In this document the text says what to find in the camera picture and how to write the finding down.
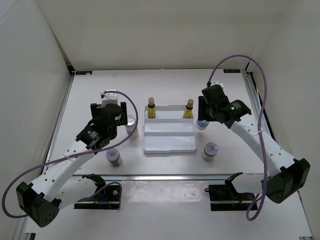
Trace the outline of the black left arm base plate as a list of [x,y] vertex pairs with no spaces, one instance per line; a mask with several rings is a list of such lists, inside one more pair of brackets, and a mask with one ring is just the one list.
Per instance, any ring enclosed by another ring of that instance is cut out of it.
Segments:
[[119,182],[106,184],[106,188],[87,201],[76,202],[76,210],[119,210],[121,208],[122,185]]

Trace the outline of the tall silver-lid jar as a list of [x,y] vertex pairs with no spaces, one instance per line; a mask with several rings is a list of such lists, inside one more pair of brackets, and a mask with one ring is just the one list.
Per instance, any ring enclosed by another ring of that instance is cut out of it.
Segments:
[[135,140],[139,137],[137,120],[133,115],[127,116],[127,125],[125,125],[127,135],[130,135],[131,140]]
[[197,120],[196,121],[196,127],[200,131],[205,130],[208,127],[209,124],[210,123],[208,121],[206,121],[206,120]]

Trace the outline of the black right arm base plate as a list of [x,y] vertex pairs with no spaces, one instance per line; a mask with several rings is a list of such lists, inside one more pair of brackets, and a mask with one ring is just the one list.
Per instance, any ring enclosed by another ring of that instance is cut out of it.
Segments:
[[254,193],[234,193],[226,184],[228,177],[207,179],[204,192],[209,195],[212,212],[246,211],[255,198]]

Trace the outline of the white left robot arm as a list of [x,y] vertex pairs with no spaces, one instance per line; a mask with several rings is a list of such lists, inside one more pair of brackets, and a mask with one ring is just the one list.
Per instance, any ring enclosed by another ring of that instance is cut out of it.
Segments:
[[99,175],[92,173],[74,183],[67,182],[98,150],[116,138],[118,126],[127,124],[127,105],[125,102],[105,106],[93,103],[90,108],[92,119],[66,151],[66,160],[52,164],[32,182],[22,182],[16,188],[20,208],[41,228],[68,205],[83,199],[105,198],[106,183]]

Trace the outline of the brown sauce bottle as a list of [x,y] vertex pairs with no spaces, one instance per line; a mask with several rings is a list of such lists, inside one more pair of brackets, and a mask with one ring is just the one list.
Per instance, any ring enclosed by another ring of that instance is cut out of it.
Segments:
[[187,104],[185,106],[184,112],[183,112],[183,118],[184,119],[192,119],[193,118],[193,105],[194,105],[194,100],[189,99],[187,101]]
[[156,105],[153,97],[148,98],[147,116],[150,119],[154,119],[156,117]]

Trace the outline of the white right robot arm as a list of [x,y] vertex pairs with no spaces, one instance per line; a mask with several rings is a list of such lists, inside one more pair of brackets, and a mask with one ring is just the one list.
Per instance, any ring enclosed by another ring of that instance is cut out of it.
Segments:
[[230,200],[243,193],[267,196],[280,204],[301,189],[311,165],[286,152],[269,134],[262,131],[243,101],[229,101],[221,85],[204,88],[198,98],[198,120],[219,122],[238,135],[263,163],[263,175],[238,172],[225,180],[224,193]]

